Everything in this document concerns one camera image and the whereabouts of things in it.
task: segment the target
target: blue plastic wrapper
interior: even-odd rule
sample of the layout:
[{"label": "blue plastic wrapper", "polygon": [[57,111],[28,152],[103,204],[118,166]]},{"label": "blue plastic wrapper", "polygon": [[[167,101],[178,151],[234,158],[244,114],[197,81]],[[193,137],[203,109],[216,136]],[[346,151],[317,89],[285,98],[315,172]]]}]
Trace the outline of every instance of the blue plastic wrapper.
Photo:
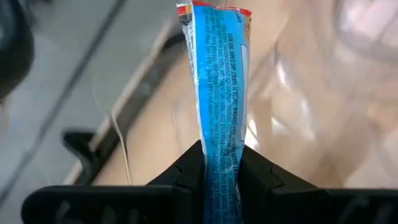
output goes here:
[{"label": "blue plastic wrapper", "polygon": [[241,223],[237,186],[246,135],[250,11],[178,4],[195,84],[205,174],[205,223]]}]

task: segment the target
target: gray floor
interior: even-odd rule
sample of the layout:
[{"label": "gray floor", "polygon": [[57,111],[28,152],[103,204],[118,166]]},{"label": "gray floor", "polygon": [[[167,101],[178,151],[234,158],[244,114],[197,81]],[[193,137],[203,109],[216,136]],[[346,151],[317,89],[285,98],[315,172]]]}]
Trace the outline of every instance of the gray floor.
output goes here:
[{"label": "gray floor", "polygon": [[[148,54],[164,18],[175,12],[173,0],[127,0],[84,72],[70,86],[116,1],[54,0],[51,6],[34,8],[35,61],[9,97],[7,118],[0,120],[1,223],[21,223],[19,212],[29,193],[62,184],[76,158],[61,145],[61,130],[100,125]],[[155,8],[159,10],[152,15]]]}]

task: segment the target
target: clear plastic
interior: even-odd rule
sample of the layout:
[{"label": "clear plastic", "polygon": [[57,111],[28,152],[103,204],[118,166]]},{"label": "clear plastic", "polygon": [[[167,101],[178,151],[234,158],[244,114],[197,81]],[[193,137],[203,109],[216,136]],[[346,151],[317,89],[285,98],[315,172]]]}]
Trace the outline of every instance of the clear plastic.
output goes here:
[{"label": "clear plastic", "polygon": [[[266,56],[252,42],[246,144],[320,187],[395,188],[398,64],[383,41],[370,47],[350,45],[356,35],[343,40],[349,32],[335,26],[343,15],[337,5],[355,2],[370,1],[304,1]],[[252,38],[266,36],[262,31],[254,25]],[[177,99],[172,114],[187,149],[198,128],[193,93]]]}]

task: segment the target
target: wooden edge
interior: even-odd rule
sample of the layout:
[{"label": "wooden edge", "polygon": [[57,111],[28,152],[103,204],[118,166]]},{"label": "wooden edge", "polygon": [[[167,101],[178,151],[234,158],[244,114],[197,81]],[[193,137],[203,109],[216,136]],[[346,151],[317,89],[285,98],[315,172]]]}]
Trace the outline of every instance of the wooden edge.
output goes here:
[{"label": "wooden edge", "polygon": [[[137,70],[131,76],[131,79],[128,81],[126,86],[123,88],[122,93],[116,100],[112,108],[112,113],[115,114],[116,117],[119,116],[120,112],[123,110],[125,104],[127,103],[129,97],[134,93],[134,91],[139,86],[141,80],[144,78],[145,74],[149,71],[151,66],[154,64],[156,58],[159,56],[162,47],[166,43],[167,39],[169,38],[172,29],[176,23],[174,17],[170,17],[166,20],[165,24],[163,25],[158,37],[156,38],[152,49],[148,55],[138,66]],[[94,135],[93,139],[90,142],[90,149],[92,151],[96,151],[100,142],[104,139],[105,135],[108,131],[112,128],[111,122],[109,117],[105,117],[104,121],[100,124],[96,134]],[[74,184],[81,175],[83,171],[83,166],[80,161],[77,161],[76,164],[71,168],[70,173],[68,174],[67,178],[64,180],[64,184]]]}]

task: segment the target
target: black object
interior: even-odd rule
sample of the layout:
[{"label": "black object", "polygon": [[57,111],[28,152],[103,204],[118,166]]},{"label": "black object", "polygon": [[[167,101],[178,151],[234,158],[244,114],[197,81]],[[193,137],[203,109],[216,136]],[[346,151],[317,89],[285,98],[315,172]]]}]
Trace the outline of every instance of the black object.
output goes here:
[{"label": "black object", "polygon": [[0,100],[26,77],[33,57],[33,35],[19,1],[1,0]]},{"label": "black object", "polygon": [[[28,196],[30,223],[202,223],[203,154],[196,142],[141,187],[45,187]],[[318,189],[245,147],[244,223],[398,223],[398,191]]]}]

